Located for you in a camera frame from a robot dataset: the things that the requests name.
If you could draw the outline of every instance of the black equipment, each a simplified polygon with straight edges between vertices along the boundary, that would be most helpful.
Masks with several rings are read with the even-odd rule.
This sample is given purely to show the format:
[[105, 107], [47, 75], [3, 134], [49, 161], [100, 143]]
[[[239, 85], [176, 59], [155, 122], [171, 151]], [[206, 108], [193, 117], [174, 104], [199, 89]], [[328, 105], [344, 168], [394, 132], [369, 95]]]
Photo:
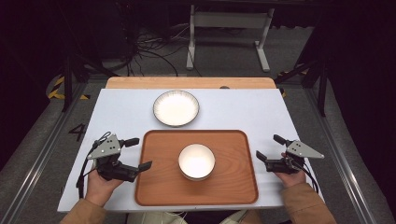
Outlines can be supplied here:
[[265, 163], [267, 172], [296, 174], [304, 171], [312, 180], [314, 189], [318, 192], [318, 184], [310, 171], [304, 168], [304, 158], [324, 159], [324, 155], [315, 151], [312, 147], [298, 141], [290, 141], [274, 134], [274, 140], [280, 145], [286, 145], [285, 157], [280, 160], [268, 160], [260, 151], [256, 151], [256, 157]]
[[151, 167], [152, 161], [139, 164], [137, 168], [124, 165], [119, 161], [122, 147], [131, 147], [137, 144], [139, 144], [138, 138], [119, 140], [115, 134], [110, 132], [96, 140], [84, 161], [76, 184], [79, 198], [83, 198], [84, 171], [88, 160], [94, 160], [92, 171], [97, 170], [98, 174], [106, 180], [119, 179], [133, 183], [140, 173], [147, 171]]

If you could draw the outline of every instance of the white plate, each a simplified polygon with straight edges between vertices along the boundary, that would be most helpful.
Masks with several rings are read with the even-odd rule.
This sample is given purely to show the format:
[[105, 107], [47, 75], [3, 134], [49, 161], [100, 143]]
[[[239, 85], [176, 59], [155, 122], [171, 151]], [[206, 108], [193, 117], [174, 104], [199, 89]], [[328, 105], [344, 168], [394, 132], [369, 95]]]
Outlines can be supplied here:
[[168, 91], [157, 98], [153, 110], [160, 122], [178, 127], [195, 119], [199, 104], [197, 99], [186, 91]]
[[190, 180], [206, 179], [215, 167], [216, 159], [210, 148], [201, 144], [185, 147], [178, 156], [181, 172]]

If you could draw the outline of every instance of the forearm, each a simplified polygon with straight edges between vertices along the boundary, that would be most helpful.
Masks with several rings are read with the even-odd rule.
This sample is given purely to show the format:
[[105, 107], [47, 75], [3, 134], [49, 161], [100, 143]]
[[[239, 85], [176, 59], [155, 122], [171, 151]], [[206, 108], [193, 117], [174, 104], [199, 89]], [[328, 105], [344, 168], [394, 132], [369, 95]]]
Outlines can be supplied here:
[[85, 199], [80, 199], [73, 209], [62, 219], [61, 224], [100, 224], [103, 223], [106, 210]]
[[294, 224], [336, 223], [326, 204], [308, 184], [284, 189], [282, 197]]

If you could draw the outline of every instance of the brown tray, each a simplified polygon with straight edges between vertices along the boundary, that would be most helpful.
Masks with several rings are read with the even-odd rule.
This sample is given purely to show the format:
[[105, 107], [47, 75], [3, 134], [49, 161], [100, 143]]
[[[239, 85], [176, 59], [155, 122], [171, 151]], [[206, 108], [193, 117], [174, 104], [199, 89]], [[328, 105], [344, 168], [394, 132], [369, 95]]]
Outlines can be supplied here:
[[[190, 144], [215, 154], [215, 168], [205, 180], [189, 180], [179, 169], [178, 155]], [[140, 162], [145, 161], [152, 166], [137, 178], [134, 198], [140, 205], [248, 204], [259, 196], [248, 138], [241, 131], [150, 131], [143, 140]]]

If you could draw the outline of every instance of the white tabletop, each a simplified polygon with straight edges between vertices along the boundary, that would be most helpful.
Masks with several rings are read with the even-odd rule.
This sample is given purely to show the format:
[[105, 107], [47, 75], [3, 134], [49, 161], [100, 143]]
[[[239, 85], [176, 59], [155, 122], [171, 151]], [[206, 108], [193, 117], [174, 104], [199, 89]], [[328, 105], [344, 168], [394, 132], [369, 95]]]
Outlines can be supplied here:
[[[119, 158], [122, 163], [137, 167], [145, 133], [150, 130], [174, 129], [243, 131], [247, 135], [253, 159], [259, 189], [258, 201], [253, 204], [232, 205], [140, 206], [134, 201], [135, 183], [124, 182], [114, 191], [105, 206], [106, 210], [187, 211], [271, 208], [283, 205], [280, 197], [283, 186], [280, 180], [273, 173], [267, 173], [264, 163], [255, 157], [256, 150], [259, 150], [268, 159], [280, 159], [280, 153], [285, 151], [285, 146], [273, 140], [274, 134], [289, 140], [299, 139], [279, 90], [184, 90], [196, 97], [200, 110], [192, 122], [179, 128], [168, 127], [156, 120], [153, 115], [154, 101], [166, 91], [170, 90], [101, 90], [88, 130], [67, 179], [58, 206], [59, 212], [70, 211], [78, 201], [76, 182], [82, 164], [92, 143], [104, 133], [115, 133], [120, 140], [140, 138], [139, 145], [123, 148]], [[308, 160], [306, 164], [312, 170]], [[86, 172], [91, 167], [92, 163], [89, 162]]]

